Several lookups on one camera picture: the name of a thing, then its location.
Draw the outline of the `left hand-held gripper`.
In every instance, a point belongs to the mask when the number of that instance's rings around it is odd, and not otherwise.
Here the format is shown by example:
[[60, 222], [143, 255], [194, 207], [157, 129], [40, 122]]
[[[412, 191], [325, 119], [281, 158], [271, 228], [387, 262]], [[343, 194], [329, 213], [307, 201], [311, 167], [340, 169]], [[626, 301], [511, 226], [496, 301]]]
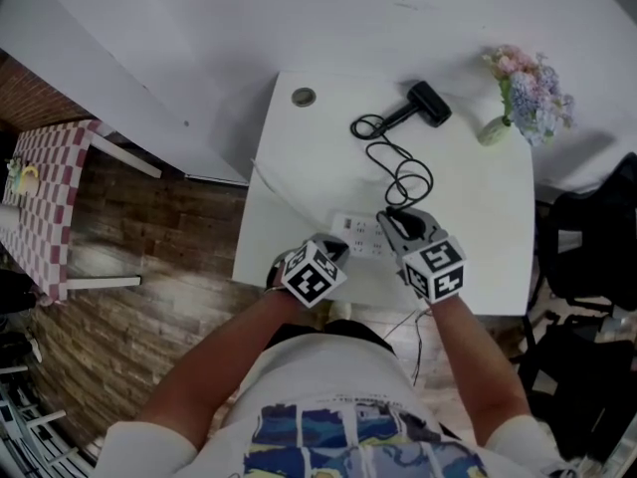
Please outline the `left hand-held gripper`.
[[329, 234], [315, 234], [285, 258], [282, 285], [312, 308], [347, 279], [349, 246]]

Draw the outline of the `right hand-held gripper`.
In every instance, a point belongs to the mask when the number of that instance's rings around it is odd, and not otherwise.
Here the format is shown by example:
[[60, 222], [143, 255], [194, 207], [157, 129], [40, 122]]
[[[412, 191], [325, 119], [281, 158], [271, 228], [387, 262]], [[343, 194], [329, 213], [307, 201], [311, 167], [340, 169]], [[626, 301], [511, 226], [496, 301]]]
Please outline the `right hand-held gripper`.
[[[418, 220], [418, 236], [434, 241], [441, 230], [437, 220], [428, 212], [409, 208], [411, 216]], [[397, 255], [400, 234], [385, 210], [376, 214], [376, 220], [391, 248]], [[406, 285], [428, 305], [456, 296], [465, 284], [466, 255], [454, 236], [428, 244], [401, 258]]]

